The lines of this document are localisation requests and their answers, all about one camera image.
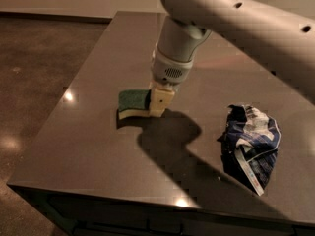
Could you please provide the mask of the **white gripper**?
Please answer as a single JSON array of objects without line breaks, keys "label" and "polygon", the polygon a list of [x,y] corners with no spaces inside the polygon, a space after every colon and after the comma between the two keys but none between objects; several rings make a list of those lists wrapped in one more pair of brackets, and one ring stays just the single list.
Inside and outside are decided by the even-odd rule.
[{"label": "white gripper", "polygon": [[175,97],[172,85],[184,82],[193,62],[179,62],[163,55],[157,48],[153,52],[151,71],[155,81],[149,83],[149,115],[160,117]]}]

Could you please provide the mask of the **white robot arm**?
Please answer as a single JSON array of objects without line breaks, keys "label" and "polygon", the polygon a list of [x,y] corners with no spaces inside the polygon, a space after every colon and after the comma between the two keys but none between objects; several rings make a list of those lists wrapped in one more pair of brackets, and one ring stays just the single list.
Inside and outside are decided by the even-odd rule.
[{"label": "white robot arm", "polygon": [[198,46],[215,32],[315,100],[315,21],[253,0],[160,0],[168,13],[152,61],[152,86],[174,91]]}]

